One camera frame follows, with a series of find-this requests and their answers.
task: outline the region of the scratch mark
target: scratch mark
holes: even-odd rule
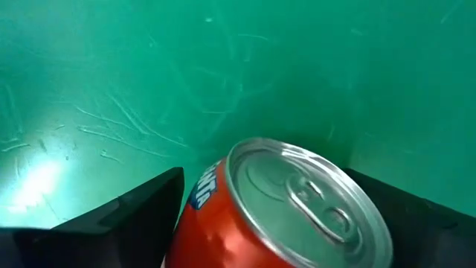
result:
[[[66,100],[48,100],[49,103],[52,103],[52,104],[71,104],[70,101],[66,101]]]
[[[402,152],[407,153],[407,154],[415,154],[415,151],[412,151],[412,150],[409,150],[409,149],[402,149]]]
[[[5,84],[5,88],[6,88],[7,93],[8,93],[8,100],[10,101],[10,108],[12,110],[13,118],[15,120],[16,130],[18,131],[19,134],[23,134],[22,118],[21,118],[21,116],[19,114],[19,111],[16,107],[16,102],[15,102],[15,98],[14,98],[13,93],[12,93],[12,89],[11,89],[10,85],[8,85],[8,84]]]
[[[3,153],[6,153],[6,152],[10,152],[11,150],[15,150],[15,149],[22,148],[22,147],[28,147],[28,146],[30,146],[30,145],[29,144],[17,144],[17,145],[13,145],[12,147],[5,148],[1,151]]]
[[[362,31],[355,28],[350,29],[350,33],[356,36],[364,36],[364,33]]]
[[[223,31],[223,34],[225,35],[226,42],[228,44],[228,53],[230,56],[230,60],[233,60],[235,58],[236,49],[233,43],[233,38],[231,37],[230,29],[226,24],[225,17],[222,15],[222,12],[220,11],[216,0],[213,0],[212,7],[215,13],[216,22],[219,24],[220,28]]]
[[[112,161],[117,162],[119,164],[123,164],[123,162],[121,160],[115,158],[114,156],[110,156],[109,154],[107,154],[106,150],[103,150],[100,155],[101,155],[101,157],[103,157],[105,159],[109,159],[109,160],[112,160]]]
[[[204,73],[204,74],[208,74],[208,75],[210,75],[210,76],[212,76],[212,77],[224,77],[223,74],[219,74],[218,72],[212,71],[212,70],[210,70],[210,69],[208,69],[208,68],[205,68],[205,67],[196,66],[196,67],[194,67],[193,69],[195,69],[196,71],[200,71],[200,72],[202,72],[202,73]]]
[[[365,132],[364,135],[369,137],[369,138],[375,138],[375,135],[372,134],[372,133]]]
[[[222,90],[225,90],[225,89],[226,89],[227,83],[228,83],[228,82],[227,82],[226,77],[223,77]]]
[[[30,170],[30,168],[31,168],[30,159],[29,159],[28,157],[26,157],[25,155],[23,155],[23,160],[24,160],[25,163],[26,163],[26,166],[27,166],[26,168],[27,168],[27,170]]]
[[[454,12],[456,12],[456,10],[458,8],[461,7],[461,5],[464,3],[464,0],[458,0],[456,1],[453,6],[448,10],[448,12],[443,16],[443,18],[441,18],[440,20],[440,24],[445,24],[445,22],[448,20],[448,18],[453,15]]]
[[[187,81],[184,78],[184,75],[180,71],[179,67],[177,67],[174,59],[170,57],[168,59],[168,66],[172,72],[172,75],[174,77],[174,81],[177,82],[178,86],[183,90],[185,97],[189,100],[189,102],[195,106],[196,109],[202,110],[203,105],[200,101],[198,101],[198,97],[196,94],[192,91],[190,86],[188,85]]]
[[[15,157],[15,173],[16,173],[16,179],[20,180],[22,177],[20,176],[20,167],[19,167],[18,157]]]
[[[266,41],[266,42],[271,42],[271,40],[269,38],[264,37],[264,36],[255,35],[255,34],[241,33],[241,34],[237,34],[237,36],[251,37],[251,38],[261,39],[261,40]]]
[[[221,114],[224,114],[224,113],[230,113],[230,112],[233,112],[233,111],[202,111],[202,113],[204,114],[212,114],[212,115],[221,115]]]
[[[129,120],[129,122],[132,123],[132,125],[141,133],[141,134],[144,134],[144,135],[147,135],[149,133],[145,132],[141,126],[139,126],[139,124],[137,124],[137,122],[134,120],[134,118],[126,111],[126,109],[124,108],[124,106],[122,104],[120,104],[120,102],[118,101],[118,99],[116,99],[114,96],[112,96],[111,94],[109,93],[106,93],[107,96],[112,100],[112,102],[115,103],[115,105],[117,107],[119,107],[120,111],[126,116],[126,118]]]
[[[147,38],[149,38],[150,42],[155,46],[158,47],[157,40],[153,36],[150,35],[150,33],[147,33]]]
[[[47,153],[48,150],[46,149],[45,142],[42,139],[38,139],[39,146],[42,148],[42,150]]]
[[[19,139],[17,137],[11,138],[11,139],[8,139],[8,140],[5,140],[5,141],[0,141],[0,144],[9,144],[9,143],[12,143],[12,142],[15,142],[15,141],[19,141]]]
[[[273,86],[274,86],[274,83],[277,79],[273,79],[271,81],[269,81],[266,85],[264,85],[263,88],[257,90],[257,91],[254,91],[254,92],[245,92],[244,94],[244,98],[250,98],[250,97],[253,97],[253,96],[257,96],[257,95],[261,95],[261,94],[264,94],[264,93],[269,93],[269,92],[272,92],[274,89],[273,89]]]
[[[110,139],[112,141],[116,141],[118,143],[124,144],[126,146],[129,146],[131,148],[134,148],[134,149],[139,150],[139,151],[144,152],[144,153],[148,153],[148,154],[151,154],[151,155],[154,155],[154,156],[160,156],[160,157],[170,157],[170,156],[164,155],[162,153],[157,153],[157,152],[154,152],[154,151],[151,151],[151,150],[147,150],[147,149],[137,147],[134,144],[130,144],[130,143],[125,142],[125,141],[121,141],[120,139],[115,138],[115,137],[111,137],[110,135],[106,135],[104,133],[99,133],[99,132],[95,132],[93,130],[89,130],[86,126],[78,126],[77,129],[81,132],[84,132],[84,133],[88,133],[88,134],[91,134],[91,135],[96,135],[96,136],[100,136],[100,137],[103,137],[103,138]]]
[[[238,85],[238,89],[234,93],[234,97],[231,98],[231,104],[229,106],[229,110],[234,112],[237,107],[239,102],[242,100],[242,93],[243,93],[243,84]],[[209,128],[209,132],[207,134],[207,137],[205,140],[210,139],[218,130],[219,128],[223,125],[223,122],[225,122],[226,118],[228,115],[232,112],[224,112],[222,114],[219,114],[219,117],[216,119],[215,123],[211,125]]]
[[[53,206],[51,206],[51,203],[50,201],[48,200],[48,198],[46,197],[45,193],[42,193],[42,197],[43,197],[43,200],[45,201],[46,205],[50,208],[51,212],[53,212],[53,215],[56,217],[57,220],[60,220],[60,218],[58,217],[57,213],[55,212],[55,210],[53,209]]]
[[[112,134],[116,135],[116,137],[118,137],[120,140],[124,140],[123,137],[121,137],[119,135],[119,133],[117,131],[114,130],[113,127],[111,127],[111,125],[109,124],[108,121],[104,120],[104,115],[103,113],[101,112],[101,109],[99,107],[99,103],[97,102],[97,98],[96,97],[93,97],[93,103],[94,103],[94,107],[95,109],[97,110],[97,112],[99,112],[99,116],[102,118],[101,121],[104,123],[104,125],[106,126],[106,129],[108,129],[109,131],[112,132]]]
[[[99,130],[106,130],[106,131],[109,130],[109,128],[107,128],[106,126],[100,125],[100,124],[99,125],[89,125],[89,127],[99,129]]]
[[[110,122],[110,123],[117,124],[117,125],[119,125],[119,126],[122,126],[122,127],[127,128],[127,129],[134,130],[132,127],[130,127],[129,125],[127,125],[127,124],[125,124],[125,123],[122,123],[122,122],[119,122],[119,121],[115,121],[115,120],[112,120],[112,119],[109,119],[109,118],[100,117],[100,116],[98,116],[98,115],[94,115],[94,114],[92,114],[92,113],[90,113],[90,112],[85,111],[84,109],[79,108],[79,107],[76,106],[76,105],[74,105],[74,108],[76,108],[78,111],[82,112],[83,114],[89,115],[89,116],[91,116],[91,117],[93,117],[93,118],[96,118],[96,119],[99,119],[99,120],[102,120],[102,121],[108,121],[108,122]]]
[[[172,109],[172,102],[170,101],[168,104],[167,104],[167,108],[165,109],[165,112],[162,112],[162,115],[161,117],[157,120],[157,122],[159,124],[167,124],[167,117],[169,116],[170,114],[170,110]]]
[[[331,128],[330,128],[330,133],[329,135],[327,136],[327,141],[330,141],[330,139],[332,138],[332,136],[334,135],[334,131],[335,131],[335,126],[334,124],[332,124]]]
[[[51,60],[51,61],[60,61],[60,62],[67,62],[67,63],[87,63],[91,62],[94,60],[94,56],[87,56],[87,57],[78,57],[78,58],[61,58],[61,57],[52,57],[47,55],[46,53],[43,53],[42,51],[33,51],[23,45],[19,45],[15,42],[12,42],[11,40],[2,40],[3,42],[7,43],[8,45],[11,45],[15,48],[18,48],[24,52],[27,52],[35,57],[38,57],[40,59],[44,60]]]
[[[151,127],[149,127],[149,125],[145,124],[145,123],[141,120],[141,117],[140,117],[134,110],[131,109],[130,111],[131,111],[132,115],[134,115],[135,118],[137,118],[137,120],[139,121],[139,123],[142,124],[142,125],[146,128],[146,130],[149,130],[152,134],[154,134],[154,135],[158,136],[159,138],[162,138],[162,139],[164,139],[164,140],[166,140],[166,141],[169,141],[169,142],[171,142],[171,143],[173,143],[173,144],[177,144],[177,145],[179,145],[179,146],[188,148],[188,146],[187,146],[186,144],[183,144],[183,143],[178,142],[178,141],[174,141],[174,140],[172,140],[171,138],[168,138],[168,137],[166,137],[166,136],[164,136],[164,135],[158,133],[157,131],[153,130]]]
[[[253,54],[253,43],[250,42],[248,43],[248,47],[247,47],[247,53],[246,53],[246,56],[245,56],[245,59],[243,59],[243,62],[245,63],[249,63],[251,61],[251,55]]]
[[[166,137],[166,136],[164,136],[164,135],[162,135],[162,134],[160,134],[160,133],[157,133],[155,130],[152,130],[151,128],[149,128],[147,125],[144,125],[144,126],[146,126],[146,128],[147,128],[151,133],[155,134],[155,135],[158,136],[159,138],[162,138],[162,139],[164,139],[164,140],[166,140],[166,141],[169,141],[169,142],[171,142],[171,143],[173,143],[173,144],[177,144],[178,146],[182,146],[182,147],[184,147],[184,148],[188,148],[188,145],[183,144],[183,143],[181,143],[181,142],[179,142],[179,141],[172,140],[171,138],[168,138],[168,137]]]

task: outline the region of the orange soda can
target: orange soda can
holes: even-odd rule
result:
[[[385,222],[342,170],[267,138],[235,145],[190,193],[166,268],[390,267]]]

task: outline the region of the red can label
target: red can label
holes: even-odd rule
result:
[[[199,181],[193,186],[188,199],[192,208],[199,210],[210,199],[210,197],[217,191],[218,184],[216,183],[216,167],[220,164],[218,161],[209,167]]]

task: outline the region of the metal can top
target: metal can top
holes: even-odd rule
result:
[[[385,222],[362,189],[325,158],[267,138],[226,162],[235,204],[264,244],[296,267],[389,267]]]

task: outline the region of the teal surface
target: teal surface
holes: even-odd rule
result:
[[[1,1],[0,225],[251,136],[476,216],[476,2]]]

